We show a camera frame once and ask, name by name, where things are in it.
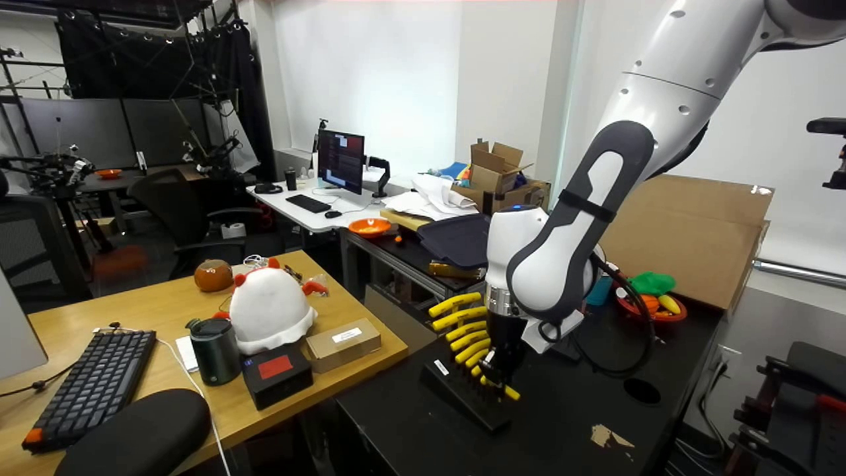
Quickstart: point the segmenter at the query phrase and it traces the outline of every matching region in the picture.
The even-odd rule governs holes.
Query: chair
[[[0,267],[25,313],[92,298],[50,198],[0,198],[0,237]]]
[[[132,184],[127,194],[150,210],[173,238],[177,262],[171,271],[171,280],[193,274],[206,259],[217,258],[229,264],[240,264],[250,254],[270,257],[285,252],[281,236],[274,233],[208,240],[206,236],[211,219],[235,215],[258,218],[261,210],[225,208],[206,215],[191,185],[177,169],[149,174]]]

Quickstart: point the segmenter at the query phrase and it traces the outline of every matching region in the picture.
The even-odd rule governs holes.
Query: red label
[[[273,360],[259,364],[259,375],[262,380],[270,379],[272,376],[288,372],[292,368],[294,366],[291,365],[288,356],[276,357]]]

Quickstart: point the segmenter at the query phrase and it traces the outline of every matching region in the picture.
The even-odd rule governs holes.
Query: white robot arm
[[[578,325],[577,309],[596,274],[589,258],[626,196],[693,151],[756,53],[844,38],[846,2],[674,0],[650,31],[552,213],[514,208],[493,216],[486,301],[500,318],[488,324],[492,351],[514,348],[517,329],[544,351]],[[527,324],[503,324],[506,316]],[[559,330],[541,339],[543,328]],[[508,376],[515,366],[501,367]]]

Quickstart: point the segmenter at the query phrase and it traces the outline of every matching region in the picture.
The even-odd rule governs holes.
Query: tape roll
[[[220,225],[220,234],[224,240],[241,238],[247,236],[247,228],[243,223],[222,224]]]

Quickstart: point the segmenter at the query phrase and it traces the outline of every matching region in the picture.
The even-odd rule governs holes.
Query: black box
[[[241,361],[244,383],[257,410],[288,398],[314,383],[311,364],[294,345],[264,351]]]

